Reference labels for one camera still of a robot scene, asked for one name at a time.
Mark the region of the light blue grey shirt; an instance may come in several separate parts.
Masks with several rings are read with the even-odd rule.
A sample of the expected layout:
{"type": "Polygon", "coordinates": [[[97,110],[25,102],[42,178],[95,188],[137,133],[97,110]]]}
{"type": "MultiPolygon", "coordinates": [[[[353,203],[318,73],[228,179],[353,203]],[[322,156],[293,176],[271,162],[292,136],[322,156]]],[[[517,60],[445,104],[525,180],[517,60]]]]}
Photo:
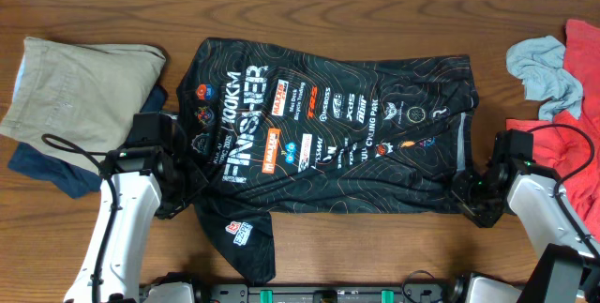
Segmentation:
{"type": "Polygon", "coordinates": [[[538,119],[553,121],[567,111],[582,114],[583,87],[564,67],[566,47],[553,36],[523,40],[506,52],[506,69],[524,86],[524,98],[541,101],[538,119]]]}

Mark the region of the black printed cycling jersey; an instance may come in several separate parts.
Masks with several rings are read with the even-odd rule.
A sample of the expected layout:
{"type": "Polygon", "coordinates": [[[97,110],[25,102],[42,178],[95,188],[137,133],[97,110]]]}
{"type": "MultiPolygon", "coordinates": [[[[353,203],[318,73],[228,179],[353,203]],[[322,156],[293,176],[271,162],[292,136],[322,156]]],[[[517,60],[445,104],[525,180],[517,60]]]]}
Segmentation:
{"type": "Polygon", "coordinates": [[[337,61],[208,38],[176,92],[199,222],[253,284],[276,275],[276,212],[458,212],[478,104],[466,54],[337,61]]]}

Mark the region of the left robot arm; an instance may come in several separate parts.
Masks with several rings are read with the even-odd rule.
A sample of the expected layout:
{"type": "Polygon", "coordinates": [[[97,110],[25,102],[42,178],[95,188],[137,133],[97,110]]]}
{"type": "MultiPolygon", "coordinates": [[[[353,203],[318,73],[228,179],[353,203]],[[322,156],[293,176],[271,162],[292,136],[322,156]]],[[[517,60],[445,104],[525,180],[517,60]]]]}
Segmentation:
{"type": "Polygon", "coordinates": [[[141,286],[148,232],[154,219],[185,210],[208,182],[186,156],[187,135],[167,114],[133,117],[130,141],[100,163],[100,208],[81,269],[65,301],[193,302],[192,280],[171,274],[141,286]]]}

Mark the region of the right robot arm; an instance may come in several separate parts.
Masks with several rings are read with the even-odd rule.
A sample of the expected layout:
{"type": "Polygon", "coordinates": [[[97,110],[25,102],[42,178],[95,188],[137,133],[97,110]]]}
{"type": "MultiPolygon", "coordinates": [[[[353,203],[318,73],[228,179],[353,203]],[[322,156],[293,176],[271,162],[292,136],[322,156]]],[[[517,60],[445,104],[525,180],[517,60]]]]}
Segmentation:
{"type": "Polygon", "coordinates": [[[451,302],[599,303],[599,243],[570,205],[565,180],[533,159],[533,132],[496,135],[487,171],[458,174],[447,197],[479,228],[508,212],[523,225],[539,260],[523,287],[472,272],[457,279],[451,302]]]}

